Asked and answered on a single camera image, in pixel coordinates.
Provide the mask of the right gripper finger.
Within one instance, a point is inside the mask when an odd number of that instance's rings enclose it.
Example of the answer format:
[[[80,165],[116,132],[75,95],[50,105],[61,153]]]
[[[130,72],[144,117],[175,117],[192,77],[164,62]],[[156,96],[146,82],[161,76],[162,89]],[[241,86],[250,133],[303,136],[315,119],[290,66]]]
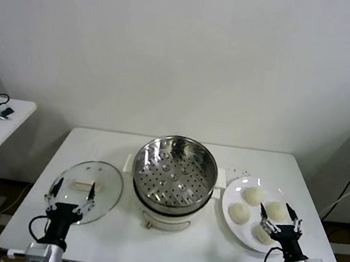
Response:
[[[280,232],[280,228],[273,224],[269,219],[268,219],[268,214],[266,212],[266,209],[263,205],[263,203],[260,204],[260,214],[261,214],[261,220],[260,220],[260,226],[265,230],[265,232],[271,236],[272,234],[277,234]]]
[[[286,208],[287,208],[287,211],[289,213],[292,224],[294,226],[294,232],[296,232],[298,234],[302,234],[302,230],[301,230],[302,219],[300,219],[297,216],[296,212],[293,210],[293,208],[288,203],[286,203]]]

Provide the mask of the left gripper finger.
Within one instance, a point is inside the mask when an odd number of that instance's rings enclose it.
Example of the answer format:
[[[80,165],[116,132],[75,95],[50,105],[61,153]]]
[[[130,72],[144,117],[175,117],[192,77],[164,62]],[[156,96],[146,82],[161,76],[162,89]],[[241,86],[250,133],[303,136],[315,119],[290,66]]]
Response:
[[[76,201],[77,207],[73,209],[73,212],[81,217],[84,217],[90,210],[93,209],[95,204],[95,182],[77,182],[76,186]]]
[[[57,179],[54,183],[51,189],[48,191],[48,193],[45,194],[44,199],[47,203],[46,205],[46,211],[51,211],[56,209],[56,197],[58,196],[58,192],[60,191],[60,188],[63,183],[63,177],[60,177]]]

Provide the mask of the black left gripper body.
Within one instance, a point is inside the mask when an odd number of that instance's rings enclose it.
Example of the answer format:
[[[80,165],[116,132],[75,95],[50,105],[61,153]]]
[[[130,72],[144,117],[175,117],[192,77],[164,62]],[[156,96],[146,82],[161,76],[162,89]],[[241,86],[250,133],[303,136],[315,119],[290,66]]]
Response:
[[[49,225],[43,236],[43,243],[66,246],[65,238],[67,237],[70,226],[77,222],[77,204],[67,204],[57,202],[56,209],[50,209],[47,212]]]

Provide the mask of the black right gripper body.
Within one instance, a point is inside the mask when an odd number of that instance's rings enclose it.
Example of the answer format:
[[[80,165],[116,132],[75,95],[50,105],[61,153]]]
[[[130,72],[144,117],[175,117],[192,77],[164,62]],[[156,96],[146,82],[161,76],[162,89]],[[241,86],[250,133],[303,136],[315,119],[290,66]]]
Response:
[[[280,231],[273,233],[272,239],[280,243],[284,260],[293,262],[306,260],[307,257],[298,243],[302,232],[295,231],[294,226],[291,225],[278,225],[277,227]]]

